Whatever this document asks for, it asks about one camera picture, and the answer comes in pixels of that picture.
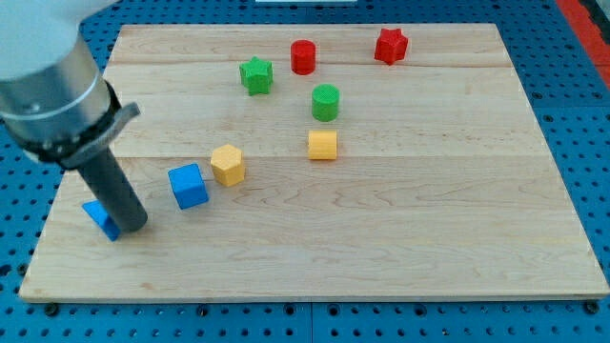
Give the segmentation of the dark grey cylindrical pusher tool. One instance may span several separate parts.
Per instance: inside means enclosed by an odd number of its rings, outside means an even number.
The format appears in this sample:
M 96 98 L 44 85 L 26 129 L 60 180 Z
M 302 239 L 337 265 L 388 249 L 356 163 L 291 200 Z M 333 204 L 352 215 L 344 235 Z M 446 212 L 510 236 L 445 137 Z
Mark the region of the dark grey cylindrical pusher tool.
M 109 148 L 77 170 L 121 232 L 137 232 L 144 227 L 148 215 Z

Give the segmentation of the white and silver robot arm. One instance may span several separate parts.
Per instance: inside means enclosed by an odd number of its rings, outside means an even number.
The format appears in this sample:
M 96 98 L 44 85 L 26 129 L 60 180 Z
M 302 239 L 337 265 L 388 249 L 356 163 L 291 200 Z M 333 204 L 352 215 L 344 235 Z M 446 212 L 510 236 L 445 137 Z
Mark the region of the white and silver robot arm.
M 1 4 L 1 118 L 31 158 L 76 170 L 121 232 L 148 215 L 110 149 L 140 110 L 119 102 L 80 32 L 111 0 Z

